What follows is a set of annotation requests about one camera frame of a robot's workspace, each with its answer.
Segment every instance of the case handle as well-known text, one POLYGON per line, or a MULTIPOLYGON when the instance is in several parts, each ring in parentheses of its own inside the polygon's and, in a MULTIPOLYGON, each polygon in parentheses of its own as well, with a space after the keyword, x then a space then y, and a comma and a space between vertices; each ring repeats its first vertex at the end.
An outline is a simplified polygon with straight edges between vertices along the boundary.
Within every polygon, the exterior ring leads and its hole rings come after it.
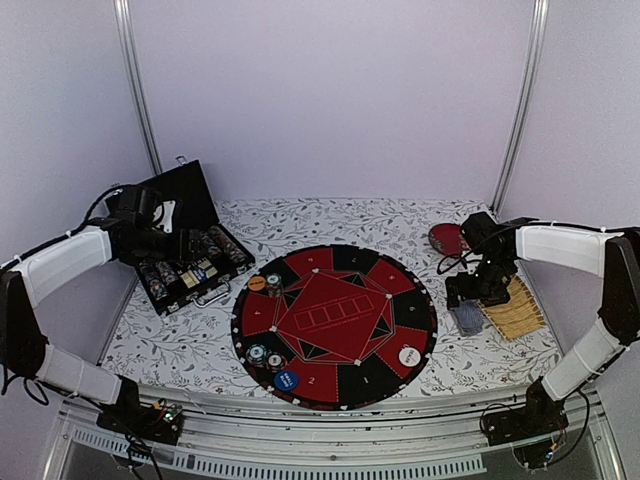
POLYGON ((198 308, 206 308, 209 305, 211 305, 213 302, 217 302, 218 300, 226 297, 227 295, 229 295, 229 293, 231 292, 231 285, 229 285, 229 282, 224 281, 224 290, 222 292, 220 292, 219 294, 215 295, 214 297, 210 298, 209 300, 207 300, 204 303, 200 303, 198 300, 199 298, 194 298, 193 300, 191 300, 196 307, 198 308))

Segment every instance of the patterned table surface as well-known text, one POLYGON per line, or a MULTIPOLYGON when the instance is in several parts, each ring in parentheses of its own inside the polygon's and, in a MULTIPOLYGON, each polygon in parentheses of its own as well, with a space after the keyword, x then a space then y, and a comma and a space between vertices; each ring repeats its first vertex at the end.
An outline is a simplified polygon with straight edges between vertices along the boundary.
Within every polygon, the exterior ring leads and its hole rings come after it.
MULTIPOLYGON (((216 207, 221 223, 255 254, 259 266, 299 248, 347 243, 396 258, 424 282, 438 313, 438 340, 430 363, 397 397, 526 384, 559 359, 547 327, 511 342, 489 322, 479 335, 458 335, 446 310, 444 277, 436 274, 441 256, 429 245, 427 233, 437 223, 460 223, 469 214, 486 210, 483 204, 301 199, 216 202, 216 207)), ((138 285, 106 351, 103 367, 148 385, 270 397, 246 373, 231 344, 231 310, 250 275, 233 280, 231 295, 219 303, 206 309, 185 307, 165 318, 155 313, 138 285)))

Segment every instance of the red and black poker mat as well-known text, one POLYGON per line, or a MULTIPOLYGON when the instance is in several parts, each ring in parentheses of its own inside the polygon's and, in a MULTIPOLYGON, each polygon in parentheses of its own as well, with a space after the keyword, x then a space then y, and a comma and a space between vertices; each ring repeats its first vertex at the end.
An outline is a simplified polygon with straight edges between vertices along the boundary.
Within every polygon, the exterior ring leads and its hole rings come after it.
POLYGON ((388 398, 425 367, 437 335, 418 278, 373 250, 298 250, 240 292, 232 338, 247 372, 306 408, 349 410, 388 398))

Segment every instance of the robotic arm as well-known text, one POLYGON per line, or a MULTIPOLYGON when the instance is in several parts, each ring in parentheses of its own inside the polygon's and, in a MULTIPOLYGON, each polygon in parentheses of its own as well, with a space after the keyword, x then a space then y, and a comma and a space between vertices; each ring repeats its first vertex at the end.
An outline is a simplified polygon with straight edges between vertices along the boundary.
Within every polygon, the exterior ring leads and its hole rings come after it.
POLYGON ((198 232, 173 231, 178 202, 163 200, 157 191, 139 185, 112 190, 116 194, 109 199, 111 213, 106 218, 86 219, 64 239, 48 242, 46 248, 28 258, 16 257, 0 269, 0 363, 5 389, 10 370, 13 378, 37 380, 100 403, 106 414, 98 424, 104 428, 175 444, 181 420, 178 411, 167 412, 164 425, 160 424, 166 428, 156 426, 153 434, 145 431, 140 418, 153 407, 140 405, 137 384, 51 345, 33 312, 62 285, 111 260, 135 266, 144 258, 197 258, 198 232))
POLYGON ((445 280, 449 309, 465 299, 479 300, 486 306, 507 303, 507 286, 517 271, 517 259, 550 262, 604 279, 595 324, 551 371, 527 389, 526 405, 482 419, 491 445, 566 427, 564 400, 602 374, 638 339, 640 229, 606 232, 530 218, 496 224, 486 213, 477 213, 463 223, 462 232, 482 260, 473 274, 459 273, 445 280))

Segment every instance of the white backdrop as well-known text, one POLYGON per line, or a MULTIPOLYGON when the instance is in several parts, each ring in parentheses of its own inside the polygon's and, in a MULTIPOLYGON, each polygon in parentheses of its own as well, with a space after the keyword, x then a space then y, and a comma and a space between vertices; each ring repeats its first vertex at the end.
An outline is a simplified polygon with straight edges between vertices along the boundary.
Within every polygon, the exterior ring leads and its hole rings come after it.
POLYGON ((218 198, 489 201, 533 3, 132 2, 163 164, 218 198))

